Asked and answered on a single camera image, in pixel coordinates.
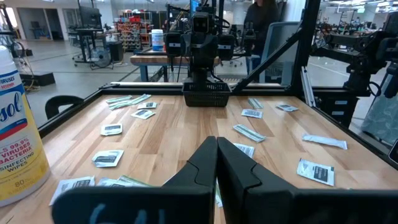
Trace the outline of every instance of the fan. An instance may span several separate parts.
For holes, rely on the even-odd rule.
[[[105,68],[112,63],[111,54],[104,47],[98,46],[91,50],[90,63],[91,68],[95,66]]]

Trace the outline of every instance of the black basket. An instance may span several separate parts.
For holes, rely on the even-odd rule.
[[[182,93],[187,106],[225,107],[231,89],[227,83],[184,83]]]

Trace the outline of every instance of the black chair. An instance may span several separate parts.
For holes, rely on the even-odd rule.
[[[77,106],[83,102],[84,100],[77,96],[55,96],[45,103],[45,115],[47,116],[47,119],[51,119],[60,113],[60,106]]]

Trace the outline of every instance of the disinfecting wipes container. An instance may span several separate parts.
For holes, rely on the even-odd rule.
[[[0,46],[0,207],[31,194],[49,175],[21,78],[8,49]]]
[[[152,50],[163,51],[163,30],[152,30]]]

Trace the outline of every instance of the wooden table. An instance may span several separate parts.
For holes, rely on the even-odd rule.
[[[254,160],[299,188],[332,188],[296,174],[300,158],[335,167],[335,188],[398,189],[398,171],[331,124],[295,97],[256,97],[263,105],[262,119],[241,116],[250,108],[245,96],[231,96],[225,108],[189,108],[182,96],[153,96],[157,113],[147,120],[130,116],[137,106],[111,111],[103,95],[43,138],[52,175],[46,183],[19,202],[0,208],[0,223],[52,223],[49,207],[59,180],[95,175],[117,179],[128,175],[151,185],[162,185],[179,171],[207,136],[224,136],[231,142],[256,148]],[[299,111],[277,109],[288,103]],[[123,134],[100,135],[103,124],[123,124]],[[232,129],[244,124],[267,136],[255,143]],[[347,141],[348,150],[303,142],[302,134]],[[116,168],[96,168],[91,158],[98,151],[123,149]],[[223,210],[215,208],[215,223],[224,223]]]
[[[189,59],[185,57],[174,57],[173,58],[173,66],[174,68],[178,68],[180,66],[189,66]],[[133,55],[130,57],[130,62],[133,65],[139,66],[141,73],[141,81],[148,82],[148,66],[163,66],[165,68],[164,73],[167,72],[167,66],[170,65],[171,61],[166,55]],[[214,59],[214,66],[220,64],[220,59],[217,57]],[[164,76],[164,82],[168,82],[167,76]]]

